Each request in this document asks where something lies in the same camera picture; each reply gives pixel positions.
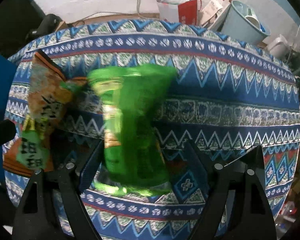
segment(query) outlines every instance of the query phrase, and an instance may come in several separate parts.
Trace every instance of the clutter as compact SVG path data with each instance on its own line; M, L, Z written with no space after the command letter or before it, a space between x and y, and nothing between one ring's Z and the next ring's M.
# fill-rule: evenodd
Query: clutter
M290 45L286 38L280 34L266 47L266 51L277 59L282 59L290 51Z
M286 201L275 220L277 238L282 238L296 221L297 208L292 201Z
M156 0L160 19L168 22L197 24L197 0Z
M174 67L153 64L113 66L89 74L90 85L103 102L104 156L111 181L96 182L97 189L113 195L145 196L171 191L151 121L153 109L160 105L175 76Z
M198 22L202 27L217 31L224 23L231 0L211 0L199 13Z
M257 28L242 14L248 12L254 17L252 8L242 2L232 1L226 21L222 27L221 33L229 35L234 39L245 41L251 45L258 45L270 35L270 30L264 23L260 23L264 31Z

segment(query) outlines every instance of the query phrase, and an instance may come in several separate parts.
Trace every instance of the trash can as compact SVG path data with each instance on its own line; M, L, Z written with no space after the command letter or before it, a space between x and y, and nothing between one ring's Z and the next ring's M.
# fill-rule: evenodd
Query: trash can
M252 45L258 45L270 35L270 30L263 23L260 23L259 29L248 21L242 13L249 9L251 8L242 2L232 1L221 33Z

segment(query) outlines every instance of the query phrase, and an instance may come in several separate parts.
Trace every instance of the patterned fabric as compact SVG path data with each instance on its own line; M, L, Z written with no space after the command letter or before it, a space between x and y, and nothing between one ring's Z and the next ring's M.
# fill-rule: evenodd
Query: patterned fabric
M110 65L155 63L178 70L154 120L173 192L119 198L92 186L85 190L82 201L104 239L184 240L189 236L208 195L188 166L186 152L180 150L186 138L194 139L202 154L226 162L261 144L266 195L277 216L293 179L300 142L298 90L281 61L245 42L180 23L121 20L61 30L32 41L9 59L18 69L6 118L20 128L28 113L31 58L38 48L62 68L66 78ZM83 91L58 128L78 144L102 137L98 97L90 89ZM3 151L12 144L5 144ZM27 179L6 172L6 181L9 197L17 205ZM64 231L72 234L58 192L55 201ZM225 230L226 212L218 234Z

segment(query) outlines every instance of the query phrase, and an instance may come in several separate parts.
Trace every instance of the white container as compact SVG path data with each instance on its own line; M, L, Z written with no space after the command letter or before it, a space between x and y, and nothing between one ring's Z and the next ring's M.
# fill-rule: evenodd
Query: white container
M286 38L280 34L278 38L266 47L266 51L277 59L282 59L290 51L290 45Z
M232 1L221 33L239 41L245 41L251 45L258 45L270 35L270 30L263 23L260 23L261 29L263 29L261 30L248 21L245 18L247 15L242 14L248 11L248 9L251 8L246 4L239 1Z

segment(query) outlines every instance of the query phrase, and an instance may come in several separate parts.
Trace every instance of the white wall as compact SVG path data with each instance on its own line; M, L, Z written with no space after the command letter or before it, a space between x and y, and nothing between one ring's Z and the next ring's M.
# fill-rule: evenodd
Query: white wall
M203 5L210 0L202 0ZM274 0L240 0L255 9L256 14L269 26L272 35L265 39L269 43L279 34L292 44L298 25ZM136 13L137 0L34 0L44 13L59 15L67 23L75 22L100 12ZM157 13L155 0L141 0L140 13ZM300 31L295 43L300 48Z

